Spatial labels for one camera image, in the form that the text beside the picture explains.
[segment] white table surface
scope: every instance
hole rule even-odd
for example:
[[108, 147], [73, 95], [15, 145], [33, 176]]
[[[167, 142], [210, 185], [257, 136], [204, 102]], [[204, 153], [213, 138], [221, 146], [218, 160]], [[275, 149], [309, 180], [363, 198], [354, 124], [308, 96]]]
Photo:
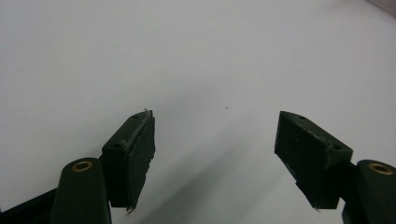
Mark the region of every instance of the white table surface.
[[396, 19], [363, 0], [1, 1], [0, 206], [147, 108], [157, 152], [113, 223], [342, 223], [274, 154], [278, 113], [395, 166], [395, 60]]

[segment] white background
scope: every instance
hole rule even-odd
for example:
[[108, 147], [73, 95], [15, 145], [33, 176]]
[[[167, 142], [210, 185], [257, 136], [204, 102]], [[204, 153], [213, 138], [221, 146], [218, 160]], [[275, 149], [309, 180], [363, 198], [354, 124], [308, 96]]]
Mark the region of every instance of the white background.
[[274, 154], [278, 113], [396, 165], [395, 59], [395, 18], [363, 0], [1, 1], [1, 208], [147, 108], [157, 152], [114, 223], [342, 223]]

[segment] screw hole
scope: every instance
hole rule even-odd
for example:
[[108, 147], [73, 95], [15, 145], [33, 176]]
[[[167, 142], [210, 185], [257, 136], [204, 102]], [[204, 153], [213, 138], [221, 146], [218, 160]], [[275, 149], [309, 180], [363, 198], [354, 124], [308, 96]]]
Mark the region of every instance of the screw hole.
[[81, 162], [74, 164], [74, 166], [72, 167], [72, 170], [73, 170], [73, 172], [83, 172], [83, 171], [91, 169], [91, 167], [92, 167], [91, 161], [81, 161]]
[[382, 175], [393, 175], [393, 171], [390, 170], [387, 166], [379, 164], [379, 163], [370, 163], [369, 167], [376, 171], [377, 173], [380, 173]]

